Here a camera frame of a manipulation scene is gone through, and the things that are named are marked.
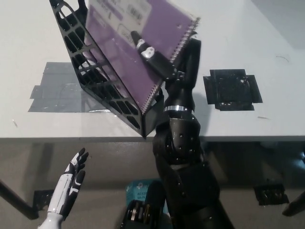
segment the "spiral binding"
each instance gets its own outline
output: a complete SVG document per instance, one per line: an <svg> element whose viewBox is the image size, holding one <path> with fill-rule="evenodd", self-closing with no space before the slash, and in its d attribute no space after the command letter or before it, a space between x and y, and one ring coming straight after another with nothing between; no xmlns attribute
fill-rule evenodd
<svg viewBox="0 0 305 229"><path fill-rule="evenodd" d="M196 18L195 20L192 21L190 24L188 30L185 32L184 36L181 38L180 42L178 43L177 47L173 51L172 56L170 57L170 62L173 63L175 59L177 58L178 54L180 53L181 49L186 45L186 43L189 41L192 32L197 28L198 23L199 23L200 18ZM150 101L152 98L155 96L156 92L161 88L161 85L155 84L155 86L152 88L151 93L145 100L144 105L142 106L141 110L142 113L144 114L150 104Z"/></svg>

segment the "white robotic hand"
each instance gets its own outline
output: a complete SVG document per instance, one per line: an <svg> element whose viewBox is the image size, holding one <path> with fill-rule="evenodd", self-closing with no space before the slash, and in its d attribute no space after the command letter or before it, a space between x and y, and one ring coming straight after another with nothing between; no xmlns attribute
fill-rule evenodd
<svg viewBox="0 0 305 229"><path fill-rule="evenodd" d="M69 215L77 198L81 184L85 177L85 161L89 153L81 149L71 160L65 172L61 175L54 190L48 215L39 229L60 229L61 223Z"/></svg>

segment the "white sticker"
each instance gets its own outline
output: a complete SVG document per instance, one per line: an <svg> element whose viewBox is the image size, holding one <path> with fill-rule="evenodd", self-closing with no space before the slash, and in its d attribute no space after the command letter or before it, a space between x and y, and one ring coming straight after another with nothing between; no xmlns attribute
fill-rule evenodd
<svg viewBox="0 0 305 229"><path fill-rule="evenodd" d="M131 31L142 33L152 6L146 0L90 0L102 19L95 19L105 28L109 24L132 47Z"/></svg>

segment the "purple notebook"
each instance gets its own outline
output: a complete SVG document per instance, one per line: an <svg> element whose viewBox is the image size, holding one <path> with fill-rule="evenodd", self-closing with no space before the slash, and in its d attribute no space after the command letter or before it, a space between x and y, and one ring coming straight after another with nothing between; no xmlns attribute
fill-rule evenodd
<svg viewBox="0 0 305 229"><path fill-rule="evenodd" d="M138 31L173 62L198 21L168 0L89 0L86 28L145 113L163 82L144 65L131 31ZM92 54L97 61L103 61L97 52ZM111 70L104 70L111 79ZM117 89L127 95L123 88Z"/></svg>

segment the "black robotic arm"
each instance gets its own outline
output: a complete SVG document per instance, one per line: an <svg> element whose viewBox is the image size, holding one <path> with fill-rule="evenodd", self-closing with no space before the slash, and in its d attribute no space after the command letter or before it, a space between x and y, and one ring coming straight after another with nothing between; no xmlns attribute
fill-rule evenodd
<svg viewBox="0 0 305 229"><path fill-rule="evenodd" d="M169 62L136 32L132 38L143 61L162 79L168 98L156 126L153 153L166 201L177 229L233 229L222 204L220 188L204 160L200 124L193 115L201 42L191 38L180 63Z"/></svg>

